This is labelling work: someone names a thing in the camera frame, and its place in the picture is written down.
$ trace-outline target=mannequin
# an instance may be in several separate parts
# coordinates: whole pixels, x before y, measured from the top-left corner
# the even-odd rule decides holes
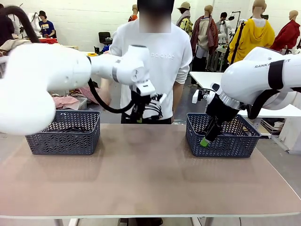
[[[264,6],[263,6],[263,8],[262,8],[262,12],[261,12],[261,18],[262,19],[266,19],[266,20],[268,20],[269,19],[269,15],[263,15],[263,13],[265,12],[265,10],[267,9],[267,4],[265,3],[264,4]]]
[[[134,20],[136,20],[136,19],[138,19],[138,6],[137,5],[133,5],[132,6],[132,11],[133,11],[133,14],[130,16],[130,18],[129,18],[129,22],[131,22],[131,21],[134,21]]]
[[[292,49],[297,44],[297,39],[300,36],[300,25],[296,23],[298,11],[293,10],[289,14],[290,22],[285,25],[279,35],[276,37],[271,49],[281,51],[282,49]]]
[[[232,61],[232,57],[234,58],[234,62],[243,60],[255,47],[269,48],[273,44],[275,32],[269,22],[261,17],[261,14],[265,11],[266,7],[265,0],[254,1],[252,18],[245,22],[245,26],[243,26],[241,32],[241,38],[238,40],[240,28],[242,26],[239,27],[230,44],[229,62]],[[236,43],[238,43],[238,48],[234,55]]]
[[[212,11],[213,6],[205,6],[204,16],[201,16],[194,24],[190,42],[195,56],[192,62],[192,70],[195,72],[205,71],[207,55],[213,54],[218,47],[218,30],[211,16]]]

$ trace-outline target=white wall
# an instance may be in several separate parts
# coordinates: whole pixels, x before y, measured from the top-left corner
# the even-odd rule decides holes
[[[180,17],[176,9],[185,0],[175,0],[172,21]],[[242,18],[252,15],[253,0],[189,0],[191,4],[191,20],[204,14],[204,6],[214,6],[213,18],[219,20],[221,12],[242,11]],[[291,10],[298,10],[300,15],[297,22],[301,24],[301,1],[266,0],[269,21],[276,34],[289,22]],[[93,51],[93,46],[102,47],[99,43],[98,32],[113,32],[118,26],[127,22],[132,13],[132,5],[136,0],[1,0],[7,5],[22,5],[26,13],[46,11],[48,19],[57,30],[58,40],[63,45],[77,45],[82,51]]]
[[[195,18],[197,2],[190,0],[192,18]],[[1,0],[4,6],[24,3],[22,9],[28,14],[44,10],[54,23],[59,43],[77,45],[82,51],[92,51],[100,46],[99,32],[110,32],[127,23],[136,0]],[[179,7],[183,0],[175,0],[172,14],[174,23],[180,17]]]

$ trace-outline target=beige tabletop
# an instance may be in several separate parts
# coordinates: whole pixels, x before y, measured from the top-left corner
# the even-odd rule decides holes
[[[195,158],[183,125],[101,125],[92,156],[35,156],[24,141],[0,162],[0,215],[12,218],[273,216],[301,200],[255,149]]]

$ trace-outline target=table edge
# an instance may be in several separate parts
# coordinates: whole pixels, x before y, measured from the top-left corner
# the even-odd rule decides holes
[[[193,218],[193,217],[206,217],[206,218],[265,218],[265,217],[284,217],[298,215],[301,212],[292,213],[275,213],[275,214],[170,214],[170,215],[83,215],[83,216],[5,216],[0,215],[1,218],[7,219],[83,219],[83,218]]]

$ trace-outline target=yellow hoodie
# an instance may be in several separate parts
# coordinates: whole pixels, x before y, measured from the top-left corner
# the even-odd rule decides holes
[[[239,46],[235,55],[234,62],[243,60],[246,55],[255,47],[267,47],[269,48],[275,40],[275,32],[268,21],[264,27],[256,27],[253,19],[248,19],[245,22],[244,29],[241,34]],[[231,44],[228,61],[231,62],[232,55],[235,49],[235,44],[238,39],[240,27],[238,28]]]

